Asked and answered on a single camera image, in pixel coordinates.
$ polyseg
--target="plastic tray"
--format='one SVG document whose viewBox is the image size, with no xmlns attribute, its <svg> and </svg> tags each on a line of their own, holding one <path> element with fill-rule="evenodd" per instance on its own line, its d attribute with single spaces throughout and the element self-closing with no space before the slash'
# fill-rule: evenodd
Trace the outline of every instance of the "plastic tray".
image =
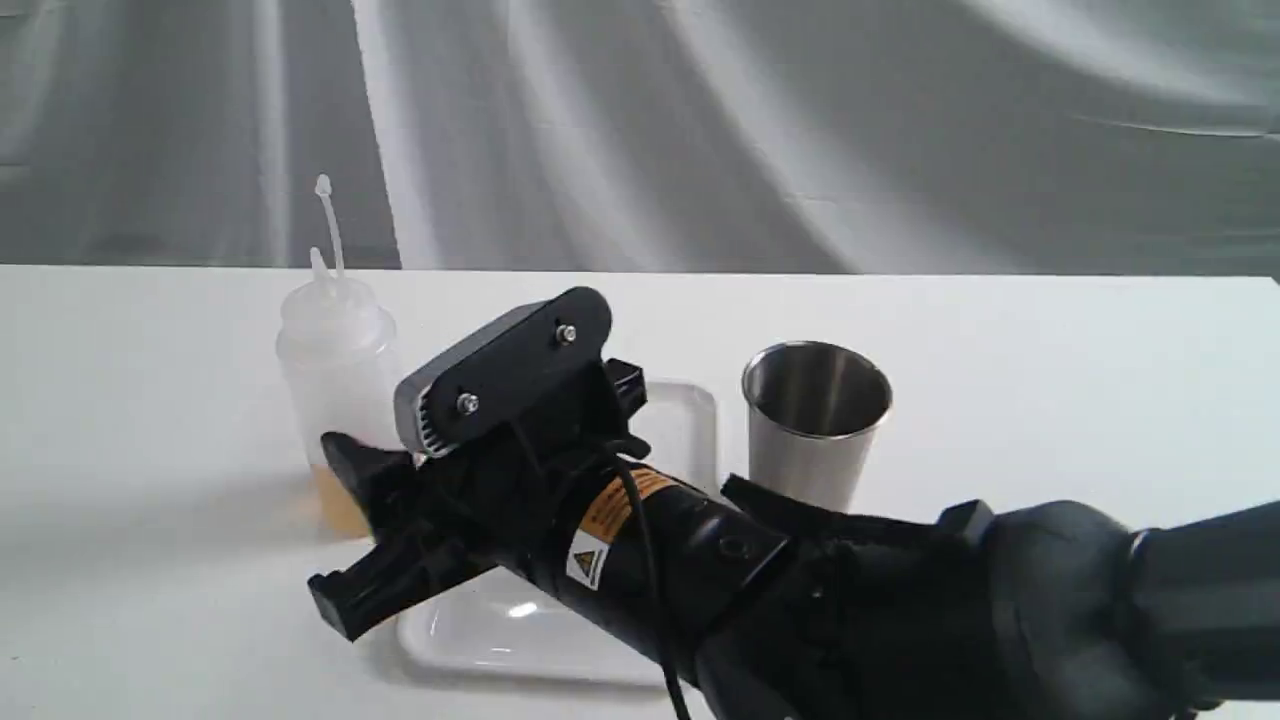
<svg viewBox="0 0 1280 720">
<path fill-rule="evenodd" d="M 718 497 L 709 392 L 650 382 L 631 428 L 654 447 L 646 462 Z M 429 669 L 662 685 L 657 665 L 503 569 L 404 611 L 397 635 L 410 660 Z"/>
</svg>

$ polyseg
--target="warning label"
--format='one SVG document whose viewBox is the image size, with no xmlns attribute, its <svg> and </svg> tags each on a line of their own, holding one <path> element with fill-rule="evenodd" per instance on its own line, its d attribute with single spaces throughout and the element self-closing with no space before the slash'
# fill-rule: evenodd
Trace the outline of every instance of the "warning label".
<svg viewBox="0 0 1280 720">
<path fill-rule="evenodd" d="M 640 491 L 641 501 L 663 488 L 678 484 L 667 475 L 648 468 L 634 470 L 632 477 L 636 480 L 636 489 Z M 586 515 L 579 523 L 573 541 L 568 546 L 564 574 L 593 591 L 599 589 L 604 560 L 609 556 L 609 546 L 613 544 L 618 530 L 630 516 L 631 501 L 627 498 L 627 489 L 620 478 L 614 478 L 591 501 Z"/>
</svg>

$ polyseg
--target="stainless steel cup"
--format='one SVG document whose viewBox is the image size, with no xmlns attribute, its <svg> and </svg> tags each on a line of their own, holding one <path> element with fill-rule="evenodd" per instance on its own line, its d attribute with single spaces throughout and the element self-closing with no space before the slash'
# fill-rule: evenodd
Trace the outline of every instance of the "stainless steel cup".
<svg viewBox="0 0 1280 720">
<path fill-rule="evenodd" d="M 742 372 L 750 479 L 828 510 L 849 510 L 876 428 L 893 404 L 870 360 L 826 342 L 765 348 Z"/>
</svg>

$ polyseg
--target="plastic squeeze bottle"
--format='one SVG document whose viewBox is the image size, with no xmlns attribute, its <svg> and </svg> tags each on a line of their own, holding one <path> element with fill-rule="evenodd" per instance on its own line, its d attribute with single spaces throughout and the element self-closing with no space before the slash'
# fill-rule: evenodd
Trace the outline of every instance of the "plastic squeeze bottle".
<svg viewBox="0 0 1280 720">
<path fill-rule="evenodd" d="M 369 525 L 329 469 L 320 436 L 338 430 L 365 445 L 399 447 L 392 395 L 402 373 L 396 322 L 378 305 L 372 288 L 346 274 L 330 193 L 329 177 L 321 174 L 316 195 L 329 220 L 337 277 L 312 247 L 314 278 L 284 299 L 275 352 L 293 397 L 321 514 L 339 536 L 361 537 L 369 534 Z"/>
</svg>

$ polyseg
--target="white table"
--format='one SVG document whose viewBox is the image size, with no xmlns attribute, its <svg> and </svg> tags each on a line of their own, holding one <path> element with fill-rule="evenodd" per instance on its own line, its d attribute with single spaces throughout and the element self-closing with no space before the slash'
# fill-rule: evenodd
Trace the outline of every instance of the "white table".
<svg viewBox="0 0 1280 720">
<path fill-rule="evenodd" d="M 422 363 L 571 284 L 611 354 L 719 402 L 745 470 L 742 364 L 856 348 L 896 407 L 859 510 L 928 520 L 1071 497 L 1135 525 L 1280 495 L 1280 290 L 1267 279 L 357 273 Z M 0 268 L 0 716 L 669 717 L 662 696 L 445 687 L 349 647 L 305 580 L 365 550 L 317 532 L 273 340 L 302 272 Z M 700 701 L 698 710 L 705 716 Z M 1212 717 L 1280 717 L 1238 705 Z"/>
</svg>

